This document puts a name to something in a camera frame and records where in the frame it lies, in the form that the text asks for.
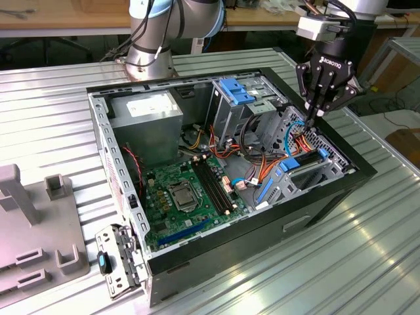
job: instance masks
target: cpu socket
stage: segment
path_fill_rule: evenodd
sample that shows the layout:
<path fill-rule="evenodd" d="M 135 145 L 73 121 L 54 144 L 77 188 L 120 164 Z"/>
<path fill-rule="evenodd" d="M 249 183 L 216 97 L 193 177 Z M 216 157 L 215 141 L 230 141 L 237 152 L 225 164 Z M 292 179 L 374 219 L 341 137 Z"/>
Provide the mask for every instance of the cpu socket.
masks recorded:
<path fill-rule="evenodd" d="M 197 197 L 188 180 L 168 186 L 168 191 L 179 211 L 192 212 L 198 205 Z"/>

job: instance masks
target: metal table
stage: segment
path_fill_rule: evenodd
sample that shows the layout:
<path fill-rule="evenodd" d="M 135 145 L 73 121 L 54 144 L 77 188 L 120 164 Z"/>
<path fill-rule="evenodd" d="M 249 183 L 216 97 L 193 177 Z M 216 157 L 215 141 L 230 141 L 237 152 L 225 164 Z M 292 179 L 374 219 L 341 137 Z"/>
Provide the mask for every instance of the metal table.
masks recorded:
<path fill-rule="evenodd" d="M 297 89 L 293 62 L 272 49 L 178 56 L 175 65 L 180 75 L 270 66 Z M 379 173 L 326 220 L 153 310 L 141 291 L 112 302 L 94 234 L 116 210 L 85 88 L 126 81 L 111 62 L 1 74 L 1 163 L 17 163 L 24 184 L 57 172 L 71 177 L 91 262 L 86 276 L 2 314 L 419 313 L 419 171 L 347 110 L 326 118 Z"/>
<path fill-rule="evenodd" d="M 359 82 L 366 87 L 375 83 L 397 53 L 420 66 L 420 37 L 390 37 L 366 66 Z"/>

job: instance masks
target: yellow cable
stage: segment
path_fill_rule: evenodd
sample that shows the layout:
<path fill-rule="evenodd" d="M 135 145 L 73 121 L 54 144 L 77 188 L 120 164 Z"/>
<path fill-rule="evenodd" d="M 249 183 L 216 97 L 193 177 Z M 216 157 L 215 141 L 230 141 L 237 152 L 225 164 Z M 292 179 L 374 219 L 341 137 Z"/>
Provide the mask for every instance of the yellow cable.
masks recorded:
<path fill-rule="evenodd" d="M 309 150 L 312 150 L 312 147 L 309 145 L 309 143 L 306 141 L 305 136 L 302 136 L 303 142 L 306 144 Z"/>
<path fill-rule="evenodd" d="M 190 150 L 193 150 L 193 149 L 195 149 L 195 148 L 197 148 L 198 147 L 198 145 L 200 144 L 200 138 L 201 138 L 201 134 L 202 134 L 202 130 L 200 130 L 199 132 L 198 132 L 198 136 L 197 136 L 197 140 L 196 140 L 196 143 L 194 143 L 194 145 L 192 145 L 191 147 L 189 147 L 188 149 L 190 149 Z"/>

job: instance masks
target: pci express slot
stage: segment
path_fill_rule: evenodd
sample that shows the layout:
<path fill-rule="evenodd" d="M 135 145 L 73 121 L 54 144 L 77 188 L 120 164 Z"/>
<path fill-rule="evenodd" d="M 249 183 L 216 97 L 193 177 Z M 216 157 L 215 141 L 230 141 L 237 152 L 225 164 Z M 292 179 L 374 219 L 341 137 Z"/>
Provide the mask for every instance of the pci express slot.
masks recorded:
<path fill-rule="evenodd" d="M 215 206 L 217 213 L 219 215 L 225 215 L 226 211 L 233 210 L 232 204 L 217 182 L 210 166 L 208 166 L 206 162 L 197 162 L 192 164 L 192 169 L 197 175 L 199 182 L 204 187 L 211 203 Z"/>
<path fill-rule="evenodd" d="M 166 236 L 164 238 L 161 238 L 160 240 L 157 241 L 157 244 L 160 245 L 165 245 L 166 243 L 171 243 L 173 241 L 177 241 L 180 240 L 181 238 L 184 238 L 190 234 L 196 233 L 200 230 L 203 230 L 203 228 L 205 227 L 205 225 L 210 221 L 210 219 L 201 221 L 199 224 L 191 226 L 190 228 L 186 228 L 185 230 L 182 230 L 180 232 L 177 232 L 175 234 L 172 234 L 170 236 Z"/>

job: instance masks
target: wooden table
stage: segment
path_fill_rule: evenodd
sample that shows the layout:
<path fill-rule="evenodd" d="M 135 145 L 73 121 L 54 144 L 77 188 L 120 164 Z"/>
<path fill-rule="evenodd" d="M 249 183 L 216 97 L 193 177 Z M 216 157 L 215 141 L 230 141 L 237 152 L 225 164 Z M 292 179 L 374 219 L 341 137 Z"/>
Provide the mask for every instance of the wooden table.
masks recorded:
<path fill-rule="evenodd" d="M 81 10 L 79 0 L 0 0 L 0 9 L 36 9 L 27 20 L 0 14 L 0 37 L 44 37 L 78 35 L 113 35 L 130 33 L 129 13 L 93 14 Z M 296 30 L 299 15 L 294 12 L 274 15 L 259 9 L 227 9 L 224 31 Z M 379 28 L 417 27 L 420 16 L 378 22 Z"/>

